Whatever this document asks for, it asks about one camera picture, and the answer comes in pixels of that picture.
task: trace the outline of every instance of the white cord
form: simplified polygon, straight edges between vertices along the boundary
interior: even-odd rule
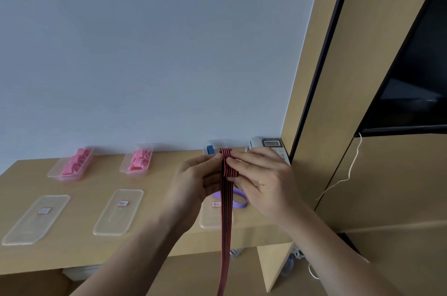
[[[309,269],[309,272],[310,272],[310,274],[312,275],[313,278],[315,278],[315,279],[320,279],[320,277],[316,277],[316,276],[312,273],[312,270],[310,270],[310,263],[309,263],[309,267],[308,267],[308,269]]]
[[[357,156],[359,155],[359,148],[360,148],[360,145],[362,144],[362,135],[361,135],[360,132],[359,132],[359,136],[360,136],[360,142],[359,142],[359,145],[357,146],[357,153],[355,154],[354,160],[352,161],[351,166],[349,167],[348,178],[347,179],[342,179],[341,181],[338,181],[337,183],[335,183],[333,186],[330,186],[329,188],[327,188],[316,200],[319,200],[325,194],[325,192],[327,192],[329,189],[332,189],[338,183],[349,181],[349,179],[351,178],[352,166],[354,165],[355,160],[357,159]]]

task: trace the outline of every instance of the purple elastic band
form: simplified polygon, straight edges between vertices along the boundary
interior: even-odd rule
[[[236,202],[235,200],[233,200],[233,208],[237,208],[237,209],[245,208],[247,206],[248,201],[249,201],[249,199],[247,198],[247,195],[245,194],[245,192],[243,192],[241,189],[233,187],[233,193],[238,195],[238,196],[240,196],[240,197],[243,197],[245,199],[245,203],[239,203],[239,202]],[[213,194],[213,197],[220,199],[220,192],[215,192]]]

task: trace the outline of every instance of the white wall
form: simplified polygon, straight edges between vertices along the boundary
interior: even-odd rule
[[[313,0],[0,0],[0,172],[279,135]]]

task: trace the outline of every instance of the red and black striped strap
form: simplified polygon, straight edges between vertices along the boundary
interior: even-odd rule
[[[233,212],[233,183],[227,177],[236,177],[237,171],[227,165],[231,149],[222,148],[223,161],[220,166],[220,216],[222,222],[222,253],[220,264],[220,281],[217,296],[223,296],[230,264],[231,222]]]

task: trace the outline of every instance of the desk surface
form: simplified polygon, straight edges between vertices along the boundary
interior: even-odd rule
[[[40,241],[26,246],[0,246],[0,275],[103,263],[144,220],[157,212],[175,168],[201,151],[156,152],[149,173],[130,178],[119,172],[124,155],[95,156],[79,182],[47,178],[57,159],[24,160],[0,176],[0,238],[42,195],[71,196],[69,203]],[[142,189],[144,196],[129,231],[123,236],[95,236],[93,227],[117,189]],[[287,243],[291,239],[250,203],[234,210],[232,248]],[[220,230],[202,229],[196,220],[170,256],[220,250]]]

